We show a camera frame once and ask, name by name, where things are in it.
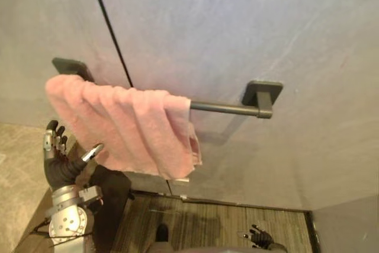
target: shoe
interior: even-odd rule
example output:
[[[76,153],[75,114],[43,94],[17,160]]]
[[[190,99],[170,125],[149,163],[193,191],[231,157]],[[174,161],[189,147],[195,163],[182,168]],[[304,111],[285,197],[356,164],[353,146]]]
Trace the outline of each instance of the shoe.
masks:
[[[156,230],[155,242],[168,242],[168,227],[164,223],[161,223]]]

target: pink towel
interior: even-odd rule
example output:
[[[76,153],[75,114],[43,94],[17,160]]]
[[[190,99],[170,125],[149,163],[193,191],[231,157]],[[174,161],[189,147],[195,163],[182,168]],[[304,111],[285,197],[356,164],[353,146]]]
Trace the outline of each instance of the pink towel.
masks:
[[[84,148],[104,143],[97,162],[109,169],[178,179],[201,165],[185,97],[98,86],[78,75],[55,76],[46,93]]]

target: wall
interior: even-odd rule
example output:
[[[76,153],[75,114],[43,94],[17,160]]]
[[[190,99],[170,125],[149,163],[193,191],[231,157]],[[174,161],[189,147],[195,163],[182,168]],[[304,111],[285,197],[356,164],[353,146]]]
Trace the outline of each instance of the wall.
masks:
[[[175,194],[320,209],[378,193],[379,0],[104,0],[140,89],[238,104],[284,90],[270,120],[192,111],[204,163]]]
[[[379,196],[315,210],[322,252],[379,251]]]
[[[97,0],[0,0],[0,121],[45,126],[53,57],[81,60],[99,84],[128,87]]]

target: small robotic hand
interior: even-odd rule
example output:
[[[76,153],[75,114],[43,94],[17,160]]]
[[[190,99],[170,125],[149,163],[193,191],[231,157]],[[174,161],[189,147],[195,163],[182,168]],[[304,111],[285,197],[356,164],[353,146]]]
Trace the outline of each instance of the small robotic hand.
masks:
[[[94,218],[88,206],[102,202],[101,189],[97,186],[80,189],[75,180],[104,145],[97,144],[80,159],[69,161],[65,127],[57,127],[58,121],[51,121],[43,139],[44,171],[53,191],[53,207],[46,212],[51,219],[49,235],[55,252],[94,252],[91,238]]]
[[[252,225],[250,234],[244,234],[243,237],[250,239],[251,242],[255,244],[253,247],[259,247],[271,251],[278,250],[280,252],[287,252],[287,249],[283,245],[275,243],[272,236],[268,232],[258,228],[257,225]]]

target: towel rack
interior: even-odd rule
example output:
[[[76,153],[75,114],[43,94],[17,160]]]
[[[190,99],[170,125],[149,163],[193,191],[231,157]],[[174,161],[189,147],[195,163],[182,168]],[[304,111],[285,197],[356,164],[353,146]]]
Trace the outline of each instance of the towel rack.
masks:
[[[61,74],[77,74],[84,80],[94,81],[86,64],[77,60],[54,58],[53,65]],[[283,89],[279,82],[250,81],[242,98],[242,105],[228,105],[223,103],[211,103],[191,101],[193,110],[212,111],[218,113],[255,116],[261,119],[270,119],[273,114],[272,105]]]

